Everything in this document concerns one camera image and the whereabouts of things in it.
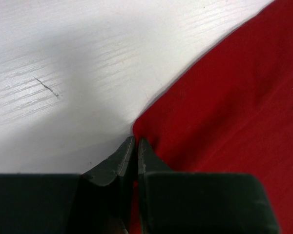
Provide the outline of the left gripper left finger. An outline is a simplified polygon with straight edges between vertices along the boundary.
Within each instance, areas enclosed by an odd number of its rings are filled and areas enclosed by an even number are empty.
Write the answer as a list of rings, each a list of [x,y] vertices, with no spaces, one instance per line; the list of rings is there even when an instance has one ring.
[[[126,234],[135,138],[84,174],[0,174],[0,234]]]

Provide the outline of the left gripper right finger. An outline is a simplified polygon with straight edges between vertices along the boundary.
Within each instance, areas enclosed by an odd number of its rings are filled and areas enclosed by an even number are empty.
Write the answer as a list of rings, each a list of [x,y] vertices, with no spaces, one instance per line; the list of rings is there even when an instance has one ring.
[[[257,178],[241,173],[174,171],[144,138],[138,146],[138,184],[144,234],[280,232]]]

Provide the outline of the dark red t-shirt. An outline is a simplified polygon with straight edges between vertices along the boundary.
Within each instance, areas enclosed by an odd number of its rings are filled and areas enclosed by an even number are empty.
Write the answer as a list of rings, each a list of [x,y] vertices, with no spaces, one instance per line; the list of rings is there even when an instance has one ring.
[[[293,0],[275,0],[187,70],[133,134],[181,171],[245,172],[293,234]]]

